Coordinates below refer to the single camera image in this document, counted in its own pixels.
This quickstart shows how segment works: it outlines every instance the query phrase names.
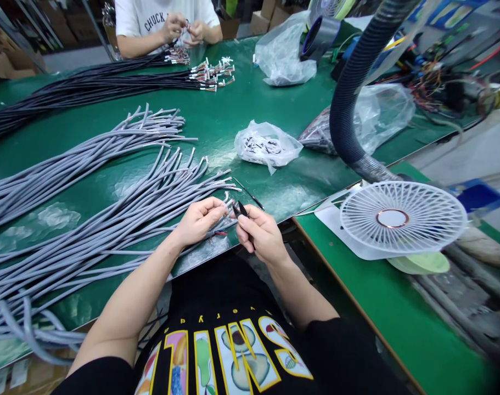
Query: table edge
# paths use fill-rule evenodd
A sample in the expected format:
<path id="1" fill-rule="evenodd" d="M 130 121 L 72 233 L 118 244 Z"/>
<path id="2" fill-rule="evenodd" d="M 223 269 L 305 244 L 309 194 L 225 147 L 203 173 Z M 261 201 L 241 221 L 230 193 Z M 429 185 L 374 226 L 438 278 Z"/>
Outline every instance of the table edge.
<path id="1" fill-rule="evenodd" d="M 338 281 L 339 285 L 345 291 L 345 293 L 348 295 L 348 297 L 351 299 L 352 303 L 354 304 L 354 306 L 356 306 L 356 308 L 358 309 L 359 313 L 367 321 L 367 323 L 372 328 L 372 330 L 374 330 L 374 332 L 376 333 L 376 336 L 378 336 L 378 338 L 383 343 L 383 345 L 385 346 L 385 348 L 387 348 L 387 350 L 394 357 L 395 361 L 398 363 L 398 365 L 400 366 L 400 368 L 403 370 L 403 372 L 406 374 L 406 376 L 409 378 L 409 380 L 414 384 L 414 386 L 416 387 L 416 389 L 418 390 L 418 392 L 421 393 L 421 394 L 423 394 L 423 395 L 426 395 L 426 392 L 424 391 L 424 389 L 422 388 L 422 386 L 420 385 L 420 383 L 414 378 L 413 374 L 409 371 L 409 369 L 407 369 L 407 367 L 405 366 L 405 364 L 403 363 L 403 361 L 400 359 L 400 357 L 398 356 L 398 354 L 396 354 L 396 352 L 392 349 L 392 347 L 389 344 L 389 342 L 387 342 L 387 340 L 385 339 L 385 337 L 381 334 L 380 330 L 376 327 L 376 325 L 370 319 L 370 317 L 365 312 L 365 310 L 363 310 L 363 308 L 361 307 L 361 305 L 359 304 L 359 302 L 356 300 L 356 298 L 354 298 L 354 295 L 350 292 L 350 290 L 347 288 L 347 286 L 345 285 L 345 283 L 340 279 L 340 277 L 338 276 L 338 274 L 334 271 L 334 269 L 332 268 L 332 266 L 330 265 L 330 263 L 327 261 L 327 259 L 325 258 L 325 256 L 321 253 L 321 251 L 317 248 L 316 244 L 312 241 L 312 239 L 310 238 L 310 236 L 306 233 L 306 231 L 304 230 L 303 226 L 299 223 L 299 221 L 295 217 L 293 217 L 292 220 L 297 225 L 297 228 L 301 231 L 301 233 L 306 238 L 306 240 L 315 249 L 315 251 L 317 252 L 317 255 L 319 255 L 319 257 L 321 258 L 321 260 L 324 262 L 324 264 L 330 270 L 331 274 Z"/>

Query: wire harness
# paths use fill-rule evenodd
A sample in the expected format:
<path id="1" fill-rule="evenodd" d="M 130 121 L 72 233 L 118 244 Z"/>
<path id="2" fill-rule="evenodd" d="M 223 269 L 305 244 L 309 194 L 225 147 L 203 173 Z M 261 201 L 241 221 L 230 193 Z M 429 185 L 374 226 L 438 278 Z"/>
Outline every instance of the wire harness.
<path id="1" fill-rule="evenodd" d="M 179 133 L 185 119 L 180 110 L 156 113 L 139 107 L 108 133 L 100 134 L 69 151 L 0 180 L 0 226 L 28 213 L 80 179 L 118 157 L 169 142 L 191 141 Z"/>
<path id="2" fill-rule="evenodd" d="M 160 89 L 194 89 L 216 92 L 235 81 L 235 66 L 230 58 L 218 65 L 208 59 L 188 70 L 162 74 L 118 75 L 125 72 L 189 64 L 183 48 L 171 48 L 157 55 L 96 66 L 53 82 L 29 97 L 0 110 L 0 138 L 30 123 L 39 115 L 81 105 L 133 96 Z"/>
<path id="3" fill-rule="evenodd" d="M 181 118 L 177 117 L 178 110 L 169 112 L 172 112 L 172 121 Z M 139 143 L 145 143 L 144 138 L 160 139 L 160 132 L 154 129 L 167 122 L 168 116 L 167 111 L 151 114 L 148 107 L 146 111 L 138 109 L 104 139 L 89 140 L 90 144 L 68 152 L 77 155 L 91 152 L 83 156 L 83 163 L 88 164 L 93 160 L 94 152 L 115 146 L 119 136 L 123 147 L 132 141 L 132 136 L 140 135 L 142 140 Z M 168 136 L 165 141 L 175 139 L 173 134 Z M 219 171 L 203 179 L 208 160 L 203 157 L 194 165 L 194 148 L 189 159 L 183 163 L 180 148 L 172 151 L 167 143 L 161 141 L 158 145 L 160 151 L 149 173 L 129 188 L 119 201 L 63 235 L 24 250 L 0 253 L 0 340 L 18 338 L 50 363 L 71 363 L 47 350 L 58 346 L 76 350 L 85 335 L 66 331 L 59 319 L 48 310 L 49 307 L 88 284 L 136 269 L 152 251 L 129 248 L 173 231 L 178 223 L 170 223 L 192 203 L 224 189 L 224 201 L 229 208 L 233 199 L 229 199 L 228 192 L 241 191 L 235 184 L 228 183 L 231 177 L 223 178 L 230 170 Z M 50 162 L 49 166 L 55 166 L 54 163 L 56 161 Z M 236 223 L 237 220 L 227 216 L 221 218 L 206 239 L 214 235 L 226 236 L 226 229 Z M 181 256 L 199 245 L 190 246 Z M 112 255 L 135 258 L 118 266 L 106 267 L 104 260 Z"/>

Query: graphic print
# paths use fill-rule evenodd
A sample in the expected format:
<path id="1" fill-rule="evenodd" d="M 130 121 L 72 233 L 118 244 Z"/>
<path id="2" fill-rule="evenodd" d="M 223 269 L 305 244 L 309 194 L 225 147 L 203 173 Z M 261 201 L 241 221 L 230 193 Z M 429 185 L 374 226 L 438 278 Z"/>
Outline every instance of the graphic print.
<path id="1" fill-rule="evenodd" d="M 161 342 L 151 351 L 147 363 L 145 364 L 144 373 L 142 373 L 142 378 L 136 387 L 134 395 L 151 394 L 151 389 L 153 388 L 153 378 L 155 376 L 156 361 L 158 361 L 158 354 L 160 351 Z"/>
<path id="2" fill-rule="evenodd" d="M 290 344 L 285 331 L 275 320 L 270 317 L 261 317 L 259 318 L 259 327 L 268 340 L 281 347 L 275 353 L 284 370 L 292 376 L 313 380 L 312 374 L 307 369 L 301 356 Z"/>
<path id="3" fill-rule="evenodd" d="M 252 393 L 250 380 L 260 392 L 281 381 L 251 320 L 230 323 L 228 328 L 215 329 L 226 392 Z"/>
<path id="4" fill-rule="evenodd" d="M 166 335 L 164 349 L 171 348 L 171 372 L 168 395 L 188 393 L 188 331 L 181 330 Z"/>
<path id="5" fill-rule="evenodd" d="M 215 370 L 211 353 L 210 336 L 206 331 L 194 333 L 195 337 L 195 375 L 197 395 L 216 395 Z"/>

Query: red wire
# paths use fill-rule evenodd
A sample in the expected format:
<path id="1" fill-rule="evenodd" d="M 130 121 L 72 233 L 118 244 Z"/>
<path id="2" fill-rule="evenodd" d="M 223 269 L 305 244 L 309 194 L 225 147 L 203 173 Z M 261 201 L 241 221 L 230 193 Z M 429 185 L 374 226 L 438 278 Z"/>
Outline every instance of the red wire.
<path id="1" fill-rule="evenodd" d="M 491 54 L 489 54 L 488 56 L 486 56 L 484 59 L 482 59 L 480 62 L 478 62 L 476 65 L 474 65 L 473 67 L 471 67 L 469 70 L 474 70 L 476 69 L 478 66 L 481 66 L 483 65 L 485 62 L 487 62 L 488 60 L 490 60 L 491 58 L 493 58 L 496 54 L 498 54 L 500 52 L 500 47 L 498 47 L 497 49 L 495 49 Z"/>

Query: gray cable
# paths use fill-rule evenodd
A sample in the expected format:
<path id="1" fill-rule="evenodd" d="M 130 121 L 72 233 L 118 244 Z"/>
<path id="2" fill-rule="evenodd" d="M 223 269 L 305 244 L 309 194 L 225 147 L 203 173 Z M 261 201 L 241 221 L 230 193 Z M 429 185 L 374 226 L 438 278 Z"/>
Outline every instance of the gray cable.
<path id="1" fill-rule="evenodd" d="M 66 331 L 48 308 L 88 284 L 135 270 L 152 251 L 127 249 L 173 231 L 177 224 L 169 225 L 169 222 L 183 214 L 192 203 L 219 189 L 240 191 L 234 184 L 227 183 L 231 177 L 221 179 L 229 170 L 201 181 L 208 161 L 203 157 L 193 165 L 195 148 L 186 163 L 182 163 L 180 148 L 171 152 L 165 142 L 194 140 L 175 137 L 184 124 L 178 113 L 178 109 L 152 113 L 148 106 L 145 111 L 138 108 L 109 133 L 0 181 L 0 221 L 4 221 L 50 199 L 61 188 L 68 188 L 115 157 L 146 144 L 160 147 L 148 174 L 116 203 L 63 235 L 20 251 L 0 253 L 0 265 L 23 257 L 0 268 L 0 340 L 19 338 L 48 362 L 69 363 L 46 350 L 56 346 L 77 350 L 84 334 Z M 12 202 L 15 201 L 18 205 L 13 209 Z M 223 218 L 206 238 L 236 222 Z M 181 256 L 199 245 L 190 246 Z M 97 267 L 110 255 L 137 257 L 119 266 Z M 42 301 L 43 296 L 60 290 L 59 295 L 56 292 L 50 300 Z M 38 314 L 46 317 L 53 328 L 34 328 L 32 317 Z"/>

